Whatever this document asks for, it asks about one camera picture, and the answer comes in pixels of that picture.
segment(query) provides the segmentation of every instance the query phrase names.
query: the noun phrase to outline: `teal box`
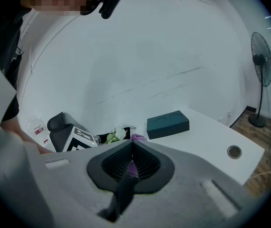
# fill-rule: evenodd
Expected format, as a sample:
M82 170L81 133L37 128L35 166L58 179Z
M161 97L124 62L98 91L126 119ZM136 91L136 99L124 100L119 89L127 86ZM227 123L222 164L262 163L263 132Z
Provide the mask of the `teal box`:
M189 120L180 111L147 119L149 139L162 138L189 130Z

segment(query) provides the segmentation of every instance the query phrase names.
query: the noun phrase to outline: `standing fan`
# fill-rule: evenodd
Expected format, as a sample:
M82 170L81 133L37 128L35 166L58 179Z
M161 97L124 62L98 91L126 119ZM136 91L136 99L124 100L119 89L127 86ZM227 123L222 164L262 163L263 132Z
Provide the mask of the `standing fan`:
M271 83L271 51L263 36L257 32L252 34L251 39L253 63L256 74L261 83L260 103L258 114L249 116L249 122L255 127L264 127L265 118L260 115L263 87Z

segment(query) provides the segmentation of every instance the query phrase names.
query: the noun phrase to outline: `white flower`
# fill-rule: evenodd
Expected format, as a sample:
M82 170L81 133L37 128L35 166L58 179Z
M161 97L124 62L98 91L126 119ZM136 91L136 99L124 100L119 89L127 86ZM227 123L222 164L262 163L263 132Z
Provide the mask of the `white flower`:
M119 140L122 140L126 137L126 131L123 129L123 128L116 128L116 137L119 139Z

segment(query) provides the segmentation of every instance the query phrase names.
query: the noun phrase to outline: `white table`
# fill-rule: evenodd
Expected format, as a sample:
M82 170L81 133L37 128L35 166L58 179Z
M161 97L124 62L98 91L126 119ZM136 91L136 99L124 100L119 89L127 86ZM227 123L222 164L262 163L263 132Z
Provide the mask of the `white table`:
M179 110L189 119L189 131L149 140L145 121L131 133L141 134L153 143L198 155L243 185L258 165L264 149L210 117L187 107ZM231 145L241 148L240 158L228 156L227 149Z

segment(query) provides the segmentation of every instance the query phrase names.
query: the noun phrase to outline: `wooden floor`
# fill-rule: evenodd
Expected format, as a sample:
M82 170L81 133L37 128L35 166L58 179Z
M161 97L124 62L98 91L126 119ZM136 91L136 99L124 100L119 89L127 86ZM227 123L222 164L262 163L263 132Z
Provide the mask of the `wooden floor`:
M252 176L255 176L270 171L271 120L269 118L266 119L266 126L257 128L249 123L248 116L250 114L252 114L252 112L245 111L232 128L265 149L262 159L252 174ZM249 178L244 186L248 189L250 194L254 197L258 197L265 191L271 189L271 173Z

